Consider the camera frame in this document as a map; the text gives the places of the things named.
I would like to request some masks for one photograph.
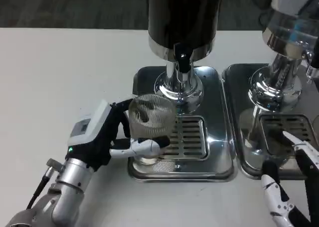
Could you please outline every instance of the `floor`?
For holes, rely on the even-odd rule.
[[[252,0],[223,0],[219,30],[261,30]],[[0,27],[147,29],[146,0],[0,0]]]

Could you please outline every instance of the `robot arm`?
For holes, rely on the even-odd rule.
[[[266,205],[278,227],[319,226],[319,152],[308,142],[301,141],[288,132],[284,131],[283,135],[292,142],[296,161],[306,176],[305,186],[311,221],[290,201],[280,185],[278,167],[272,161],[265,161],[262,167]]]
[[[130,137],[125,111],[131,101],[132,99],[128,99],[110,105],[103,100],[92,116],[86,116],[74,125],[68,141],[65,163],[61,164],[52,159],[47,162],[48,170],[27,209],[16,214],[7,227],[73,225],[93,173],[102,165],[107,165],[111,157],[158,155],[162,148],[170,144],[169,138],[162,136],[153,139],[131,139],[129,146],[112,146],[120,123],[123,124],[125,136]],[[33,206],[54,171],[58,173],[56,182]]]

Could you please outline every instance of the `metal grille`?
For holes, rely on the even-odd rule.
[[[177,117],[170,145],[161,159],[198,160],[207,156],[204,122],[200,117]]]
[[[271,135],[272,130],[287,131],[302,141],[308,141],[318,150],[318,143],[308,118],[304,115],[264,114],[260,123],[266,141],[266,147],[271,155],[293,156],[289,141],[278,141]]]

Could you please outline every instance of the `table surface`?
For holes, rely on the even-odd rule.
[[[9,28],[0,29],[0,40],[3,226],[26,207],[46,161],[63,162],[78,118],[102,98],[129,96],[138,69],[165,61],[150,51],[147,31]],[[265,63],[272,56],[259,31],[218,31],[212,53],[197,64],[221,73],[231,64]],[[126,160],[111,160],[93,176],[77,226],[275,226],[261,182],[240,171],[227,183],[139,183],[126,166]],[[308,213],[304,183],[283,186]]]

